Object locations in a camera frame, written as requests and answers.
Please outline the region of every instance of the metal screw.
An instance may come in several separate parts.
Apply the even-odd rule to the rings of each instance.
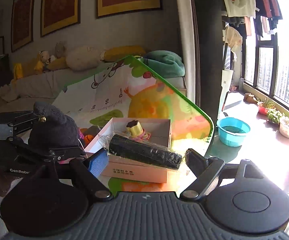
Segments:
[[[98,190],[94,194],[97,198],[108,198],[111,196],[111,193],[107,190]]]
[[[186,190],[182,193],[186,198],[196,198],[199,196],[198,192],[194,190]]]

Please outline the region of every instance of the black gripper pad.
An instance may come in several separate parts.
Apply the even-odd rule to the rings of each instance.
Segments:
[[[9,233],[4,240],[289,240],[282,231],[242,236],[225,231],[197,203],[179,200],[174,192],[120,192],[109,202],[96,203],[73,227],[50,237]]]

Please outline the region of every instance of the pink box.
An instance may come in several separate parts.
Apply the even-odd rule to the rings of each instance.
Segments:
[[[112,118],[89,143],[85,151],[90,153],[97,152],[102,148],[98,141],[101,135],[109,135],[115,130],[123,132],[126,130],[128,122],[132,120],[138,120],[142,128],[151,133],[150,142],[170,147],[171,121],[169,119]],[[168,169],[110,155],[109,163],[101,175],[145,182],[166,183]]]

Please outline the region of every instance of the black plush toy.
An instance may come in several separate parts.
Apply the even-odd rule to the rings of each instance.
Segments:
[[[33,112],[41,118],[33,125],[29,145],[42,149],[81,145],[75,121],[58,108],[45,102],[35,102]]]

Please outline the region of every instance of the green blanket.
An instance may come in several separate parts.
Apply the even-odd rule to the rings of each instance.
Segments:
[[[185,75],[182,58],[170,51],[149,52],[144,55],[141,61],[163,78],[183,77]]]

